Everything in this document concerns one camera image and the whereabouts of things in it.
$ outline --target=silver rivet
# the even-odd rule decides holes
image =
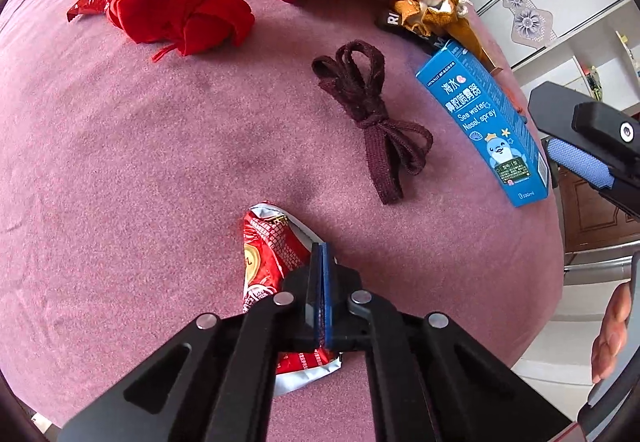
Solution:
[[[431,314],[429,316],[429,324],[433,328],[444,328],[449,324],[449,318],[444,314],[436,312],[435,314]]]
[[[351,301],[357,303],[358,305],[366,305],[369,301],[371,301],[371,292],[366,290],[357,290],[353,294],[351,294]]]
[[[273,296],[273,302],[276,305],[290,305],[293,303],[293,294],[291,292],[278,292],[275,296]]]
[[[218,318],[215,317],[213,314],[202,314],[198,316],[198,318],[196,319],[196,326],[200,330],[208,330],[216,326],[217,322],[218,322]]]
[[[631,142],[634,139],[634,127],[628,122],[623,122],[620,126],[620,137],[625,142]]]

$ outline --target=blue box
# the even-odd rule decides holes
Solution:
[[[475,56],[449,40],[416,74],[498,179],[515,207],[548,195],[548,167],[523,119]]]

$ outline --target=maroon strap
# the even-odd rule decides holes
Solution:
[[[363,79],[353,52],[369,59],[369,75]],[[385,57],[382,52],[364,41],[352,41],[338,48],[335,60],[320,56],[311,64],[320,79],[320,88],[338,101],[344,111],[364,130],[367,164],[373,185],[383,204],[402,198],[398,172],[402,165],[411,175],[417,175],[426,164],[425,157],[433,145],[433,135],[426,128],[393,120],[386,112],[380,97],[385,82]],[[404,132],[413,132],[426,140],[423,148]]]

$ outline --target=pink blanket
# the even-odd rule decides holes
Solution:
[[[256,24],[241,47],[158,64],[162,44],[104,17],[67,23],[75,1],[9,0],[0,15],[0,367],[46,417],[63,424],[197,314],[241,311],[241,219],[262,200],[332,242],[367,288],[408,313],[445,311],[507,364],[553,313],[553,196],[511,206],[414,78],[425,54],[372,24],[383,0],[246,0]],[[356,38],[386,56],[391,117],[434,135],[392,206],[362,131],[311,71]],[[361,356],[274,402],[270,440],[372,438]]]

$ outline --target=red and white package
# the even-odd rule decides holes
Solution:
[[[312,242],[321,242],[294,216],[266,203],[247,211],[243,236],[243,312],[259,299],[279,292],[284,277],[309,262]],[[338,368],[340,359],[324,348],[309,354],[281,354],[274,396],[297,390]]]

